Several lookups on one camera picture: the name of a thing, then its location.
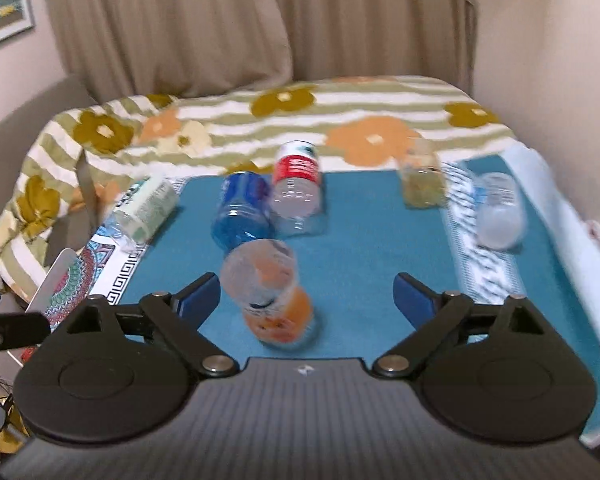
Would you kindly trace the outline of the orange tan label cup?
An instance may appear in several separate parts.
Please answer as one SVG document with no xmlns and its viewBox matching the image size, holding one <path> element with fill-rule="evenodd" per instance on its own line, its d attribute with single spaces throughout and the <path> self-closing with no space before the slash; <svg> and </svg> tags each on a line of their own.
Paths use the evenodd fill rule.
<svg viewBox="0 0 600 480">
<path fill-rule="evenodd" d="M 399 177 L 404 203 L 414 209 L 444 207 L 446 181 L 440 159 L 432 143 L 424 138 L 409 138 L 399 160 Z"/>
</svg>

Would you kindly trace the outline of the green white label cup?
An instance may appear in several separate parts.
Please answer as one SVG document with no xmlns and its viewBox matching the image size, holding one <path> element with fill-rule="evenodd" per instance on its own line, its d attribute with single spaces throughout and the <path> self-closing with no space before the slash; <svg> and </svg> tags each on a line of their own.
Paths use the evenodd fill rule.
<svg viewBox="0 0 600 480">
<path fill-rule="evenodd" d="M 124 252 L 146 245 L 178 206 L 178 193 L 165 177 L 134 182 L 105 222 L 108 234 Z"/>
</svg>

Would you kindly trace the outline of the white blue label cup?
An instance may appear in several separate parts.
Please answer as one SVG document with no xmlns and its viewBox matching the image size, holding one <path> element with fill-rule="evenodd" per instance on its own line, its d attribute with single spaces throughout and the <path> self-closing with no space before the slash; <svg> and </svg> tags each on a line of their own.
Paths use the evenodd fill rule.
<svg viewBox="0 0 600 480">
<path fill-rule="evenodd" d="M 505 252 L 526 229 L 526 211 L 517 182 L 509 174 L 488 172 L 475 182 L 476 232 L 481 246 Z"/>
</svg>

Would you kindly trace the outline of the grey headboard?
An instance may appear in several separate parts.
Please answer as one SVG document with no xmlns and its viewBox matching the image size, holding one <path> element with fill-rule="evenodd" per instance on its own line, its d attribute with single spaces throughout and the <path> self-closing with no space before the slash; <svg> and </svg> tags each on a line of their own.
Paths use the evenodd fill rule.
<svg viewBox="0 0 600 480">
<path fill-rule="evenodd" d="M 38 93 L 0 122 L 0 214 L 12 197 L 24 156 L 43 127 L 65 110 L 95 104 L 80 78 L 70 75 Z"/>
</svg>

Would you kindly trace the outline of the orange peach label cup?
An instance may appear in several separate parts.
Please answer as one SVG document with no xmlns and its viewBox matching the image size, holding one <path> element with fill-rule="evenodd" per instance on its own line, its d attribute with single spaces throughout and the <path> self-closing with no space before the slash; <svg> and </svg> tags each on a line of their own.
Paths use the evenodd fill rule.
<svg viewBox="0 0 600 480">
<path fill-rule="evenodd" d="M 309 337 L 312 302 L 300 285 L 296 256 L 282 240 L 262 238 L 233 249 L 224 259 L 220 282 L 264 344 L 299 347 Z"/>
</svg>

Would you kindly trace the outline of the floral striped duvet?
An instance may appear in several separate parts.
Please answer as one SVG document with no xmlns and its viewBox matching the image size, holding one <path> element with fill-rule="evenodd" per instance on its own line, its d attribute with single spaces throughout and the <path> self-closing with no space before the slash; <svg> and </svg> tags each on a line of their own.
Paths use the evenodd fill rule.
<svg viewBox="0 0 600 480">
<path fill-rule="evenodd" d="M 84 214 L 78 166 L 91 171 L 106 214 L 134 181 L 269 170 L 292 140 L 312 143 L 325 171 L 389 169 L 409 138 L 445 162 L 504 151 L 515 136 L 492 110 L 448 82 L 421 76 L 296 82 L 222 96 L 124 96 L 65 110 L 24 156 L 0 214 L 0 289 L 30 301 L 48 270 L 48 239 Z"/>
</svg>

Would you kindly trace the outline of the beige curtain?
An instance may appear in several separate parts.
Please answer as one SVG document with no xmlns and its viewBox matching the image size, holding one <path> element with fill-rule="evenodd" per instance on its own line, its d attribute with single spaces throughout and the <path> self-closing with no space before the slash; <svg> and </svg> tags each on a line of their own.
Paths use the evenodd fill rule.
<svg viewBox="0 0 600 480">
<path fill-rule="evenodd" d="M 469 90 L 472 0 L 46 0 L 62 64 L 99 101 L 422 75 Z"/>
</svg>

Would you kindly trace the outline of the red label cup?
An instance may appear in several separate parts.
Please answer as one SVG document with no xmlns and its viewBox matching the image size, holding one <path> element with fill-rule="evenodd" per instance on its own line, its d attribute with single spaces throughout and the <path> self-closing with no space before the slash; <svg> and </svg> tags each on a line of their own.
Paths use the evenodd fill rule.
<svg viewBox="0 0 600 480">
<path fill-rule="evenodd" d="M 318 230 L 323 214 L 323 178 L 312 143 L 292 140 L 277 151 L 270 209 L 280 235 L 309 234 Z"/>
</svg>

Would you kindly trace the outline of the teal patterned table cloth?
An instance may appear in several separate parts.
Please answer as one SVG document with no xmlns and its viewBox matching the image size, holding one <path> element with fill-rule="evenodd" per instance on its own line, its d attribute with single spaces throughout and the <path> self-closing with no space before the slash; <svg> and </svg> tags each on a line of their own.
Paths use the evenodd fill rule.
<svg viewBox="0 0 600 480">
<path fill-rule="evenodd" d="M 193 314 L 202 316 L 218 307 L 201 324 L 201 335 L 245 364 L 248 358 L 327 359 L 361 358 L 372 364 L 414 327 L 393 303 L 393 281 L 408 271 L 430 288 L 459 288 L 480 304 L 502 304 L 509 294 L 527 293 L 542 315 L 568 342 L 595 379 L 597 401 L 586 433 L 600 429 L 600 342 L 571 286 L 554 247 L 550 231 L 522 194 L 527 215 L 521 245 L 510 252 L 489 252 L 476 245 L 474 182 L 471 169 L 509 168 L 499 157 L 444 167 L 452 185 L 460 187 L 460 206 L 450 209 L 407 209 L 400 197 L 398 177 L 391 171 L 326 174 L 326 228 L 317 235 L 287 240 L 296 255 L 300 283 L 317 310 L 308 339 L 287 350 L 257 341 L 225 292 L 219 297 L 215 278 L 210 300 L 194 300 Z M 220 275 L 222 250 L 211 237 L 211 217 L 218 201 L 220 177 L 190 180 L 184 186 L 173 220 L 166 222 L 156 242 L 135 268 L 124 294 L 108 292 L 110 304 L 122 298 L 130 304 L 150 292 L 177 289 L 215 272 Z M 15 402 L 30 427 L 42 428 L 42 416 L 71 422 L 71 410 L 59 408 L 64 396 L 53 379 L 34 377 L 31 359 L 16 378 Z"/>
</svg>

